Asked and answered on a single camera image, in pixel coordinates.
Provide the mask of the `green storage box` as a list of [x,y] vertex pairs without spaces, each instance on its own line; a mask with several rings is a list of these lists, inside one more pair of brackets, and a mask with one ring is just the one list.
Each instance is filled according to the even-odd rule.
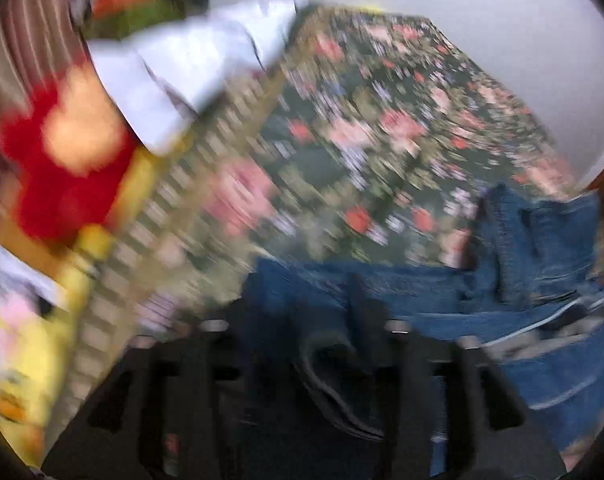
[[134,32],[166,22],[183,20],[186,10],[172,0],[147,0],[103,16],[92,16],[81,27],[85,40],[122,40]]

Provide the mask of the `blue denim jacket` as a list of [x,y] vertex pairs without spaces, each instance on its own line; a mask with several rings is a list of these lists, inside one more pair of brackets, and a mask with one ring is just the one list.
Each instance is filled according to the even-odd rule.
[[241,297],[242,426],[259,479],[378,479],[378,382],[351,322],[352,274],[392,318],[483,350],[562,458],[604,410],[599,217],[593,194],[529,202],[499,185],[480,200],[458,269],[260,262]]

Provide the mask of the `striped pink curtain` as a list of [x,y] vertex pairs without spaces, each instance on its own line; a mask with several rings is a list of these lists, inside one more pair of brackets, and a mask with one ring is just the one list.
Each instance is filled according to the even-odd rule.
[[[69,0],[0,0],[0,120],[80,52]],[[0,152],[0,180],[8,162]]]

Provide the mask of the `floral bedspread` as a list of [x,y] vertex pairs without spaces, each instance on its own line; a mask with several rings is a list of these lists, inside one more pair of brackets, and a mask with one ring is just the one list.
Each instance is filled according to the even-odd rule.
[[54,442],[131,336],[234,299],[259,258],[458,266],[479,195],[567,198],[532,110],[421,16],[314,6],[142,187],[72,301]]

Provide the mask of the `red plush toy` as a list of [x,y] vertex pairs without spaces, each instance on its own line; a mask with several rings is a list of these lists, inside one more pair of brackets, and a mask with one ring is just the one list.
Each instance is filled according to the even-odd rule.
[[0,125],[0,148],[18,170],[17,225],[44,242],[108,226],[138,146],[91,62],[44,82],[26,112]]

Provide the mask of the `white folded garment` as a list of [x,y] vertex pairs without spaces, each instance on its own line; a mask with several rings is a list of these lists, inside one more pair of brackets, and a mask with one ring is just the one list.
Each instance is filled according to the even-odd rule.
[[278,61],[305,5],[304,0],[244,0],[122,40],[88,40],[88,53],[139,141],[164,156],[230,77],[264,72]]

